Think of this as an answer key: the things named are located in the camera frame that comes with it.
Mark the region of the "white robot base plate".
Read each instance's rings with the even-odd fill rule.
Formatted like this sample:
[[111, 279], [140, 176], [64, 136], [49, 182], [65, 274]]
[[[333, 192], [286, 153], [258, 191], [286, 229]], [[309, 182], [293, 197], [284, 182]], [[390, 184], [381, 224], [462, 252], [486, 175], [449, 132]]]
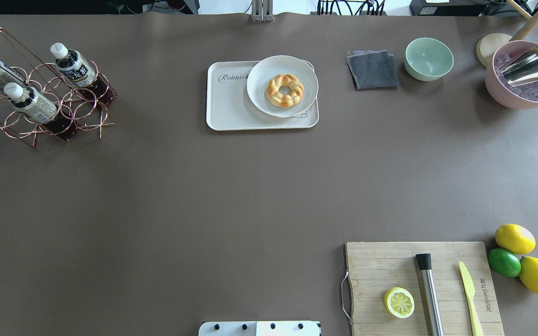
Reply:
[[228, 321], [201, 324], [199, 336], [320, 336], [317, 321]]

